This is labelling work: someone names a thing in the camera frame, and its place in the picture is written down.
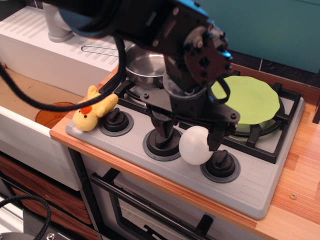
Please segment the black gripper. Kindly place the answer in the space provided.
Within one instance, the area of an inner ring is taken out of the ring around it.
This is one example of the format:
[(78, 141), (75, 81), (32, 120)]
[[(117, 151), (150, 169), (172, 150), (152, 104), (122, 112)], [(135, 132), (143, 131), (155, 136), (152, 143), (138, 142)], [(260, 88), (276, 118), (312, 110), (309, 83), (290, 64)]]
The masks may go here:
[[(190, 92), (176, 85), (163, 87), (169, 95), (171, 109), (182, 119), (192, 124), (209, 127), (207, 144), (209, 151), (215, 152), (224, 138), (236, 132), (240, 114), (216, 99), (211, 89), (196, 87)], [(155, 134), (149, 141), (156, 148), (177, 148), (179, 134), (174, 129), (175, 120), (163, 113), (151, 112), (151, 122)]]

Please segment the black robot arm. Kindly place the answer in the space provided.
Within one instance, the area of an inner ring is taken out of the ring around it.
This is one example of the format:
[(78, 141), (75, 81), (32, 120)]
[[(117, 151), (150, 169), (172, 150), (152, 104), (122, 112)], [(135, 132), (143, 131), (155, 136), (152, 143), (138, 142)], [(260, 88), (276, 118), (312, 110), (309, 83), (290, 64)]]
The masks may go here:
[(62, 19), (77, 35), (113, 36), (164, 56), (171, 89), (147, 92), (151, 121), (164, 138), (178, 120), (209, 129), (207, 143), (216, 151), (234, 132), (240, 115), (210, 92), (231, 69), (225, 33), (192, 0), (52, 0)]

